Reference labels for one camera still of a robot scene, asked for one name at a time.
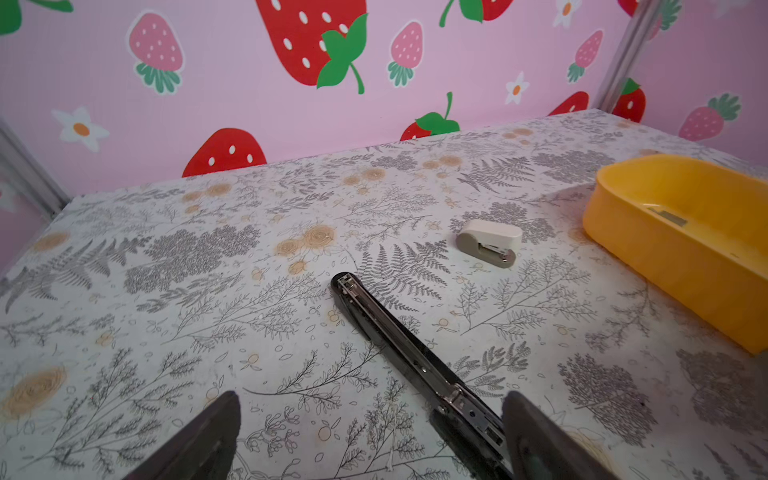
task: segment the yellow tray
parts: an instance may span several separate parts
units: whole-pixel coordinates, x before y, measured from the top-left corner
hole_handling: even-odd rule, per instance
[[[768,350],[768,184],[651,155],[603,167],[584,213],[596,242],[750,353]]]

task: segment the strawberry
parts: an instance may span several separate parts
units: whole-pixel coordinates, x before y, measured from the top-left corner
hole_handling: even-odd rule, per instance
[[[619,0],[619,6],[629,15],[634,15],[634,11],[637,10],[638,0]]]
[[[265,163],[264,153],[253,135],[239,128],[222,128],[205,141],[181,176],[192,177]]]
[[[19,0],[0,0],[0,35],[7,35],[17,31],[22,26],[22,9]],[[69,0],[29,0],[41,7],[50,8],[57,12],[73,12],[74,8]]]
[[[576,61],[568,67],[568,83],[576,82],[584,74],[586,68],[598,56],[600,45],[603,43],[603,31],[598,30],[587,38],[576,51]]]
[[[586,91],[577,91],[566,101],[561,103],[557,108],[555,108],[550,115],[559,115],[559,114],[567,114],[571,113],[572,111],[581,111],[581,110],[587,110],[587,107],[589,106],[589,93]]]
[[[400,141],[411,140],[413,138],[429,137],[430,135],[448,134],[452,131],[458,131],[458,123],[448,119],[448,113],[451,111],[451,104],[453,103],[453,92],[448,92],[448,110],[445,111],[445,116],[436,111],[430,112],[421,118],[417,118],[416,122],[410,124],[406,131],[402,132]]]
[[[299,83],[338,85],[366,47],[365,0],[256,0],[280,63]]]
[[[627,83],[624,84],[624,90],[621,91],[621,96],[611,113],[640,123],[645,113],[645,93],[636,81],[631,78],[627,79]]]
[[[410,22],[392,40],[389,50],[392,62],[387,67],[389,80],[396,87],[405,87],[413,78],[413,69],[419,66],[424,56],[424,31],[422,24]]]
[[[664,0],[661,4],[661,11],[659,18],[654,23],[653,28],[650,31],[650,38],[656,37],[659,31],[667,31],[670,29],[674,22],[677,22],[677,14],[683,6],[680,4],[680,0]]]
[[[688,114],[678,135],[690,141],[716,137],[723,131],[725,122],[737,119],[739,110],[738,97],[723,94],[720,98],[711,98],[706,107],[699,107]]]
[[[455,0],[449,0],[448,6],[442,12],[440,17],[440,26],[445,27],[445,17],[453,6]],[[504,13],[513,0],[458,0],[458,7],[462,10],[462,15],[469,20],[475,20],[482,23],[483,20],[495,20]]]
[[[156,12],[144,13],[134,20],[130,32],[128,47],[139,61],[136,73],[144,77],[144,84],[154,86],[158,94],[176,93],[184,55],[168,20]]]

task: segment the table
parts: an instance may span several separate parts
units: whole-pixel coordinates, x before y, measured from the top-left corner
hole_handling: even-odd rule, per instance
[[[76,198],[0,283],[0,478],[120,478],[230,389],[230,480],[466,477],[345,270],[620,478],[764,475],[753,360],[581,229],[596,171],[657,151],[766,176],[590,110]],[[456,250],[475,218],[523,229],[511,270]]]

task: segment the pink wall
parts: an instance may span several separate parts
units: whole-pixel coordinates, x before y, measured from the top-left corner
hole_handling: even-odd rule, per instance
[[[11,265],[45,224],[37,209],[0,177],[0,273]]]
[[[678,19],[650,40],[631,77],[645,93],[642,123],[678,134],[688,115],[722,94],[739,96],[737,118],[702,144],[768,165],[768,2],[681,0]]]
[[[71,2],[73,12],[55,12],[21,0],[20,29],[0,35],[0,114],[71,194],[178,178],[223,127],[250,132],[271,163],[397,141],[416,118],[445,113],[449,91],[449,117],[462,130],[546,115],[577,91],[594,103],[629,19],[616,0],[589,0],[571,5],[568,28],[553,26],[568,0],[515,0],[480,23],[463,18],[455,2],[440,28],[448,0],[369,0],[367,45],[353,62],[366,87],[358,95],[351,71],[320,89],[288,75],[254,0]],[[360,3],[335,0],[329,8]],[[316,0],[305,4],[316,8]],[[146,8],[168,19],[184,53],[172,95],[142,83],[127,48],[128,30]],[[395,88],[390,46],[411,20],[423,26],[423,59],[408,85]],[[578,46],[598,29],[597,58],[569,84]],[[506,85],[520,72],[530,86],[519,104],[506,104]],[[71,130],[80,106],[94,125],[97,153],[71,131],[63,135],[72,143],[60,139],[61,122]]]

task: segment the stapler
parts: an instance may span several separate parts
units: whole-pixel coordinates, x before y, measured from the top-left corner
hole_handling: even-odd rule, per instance
[[[520,227],[487,220],[470,220],[456,237],[459,250],[491,265],[509,268],[523,240]]]

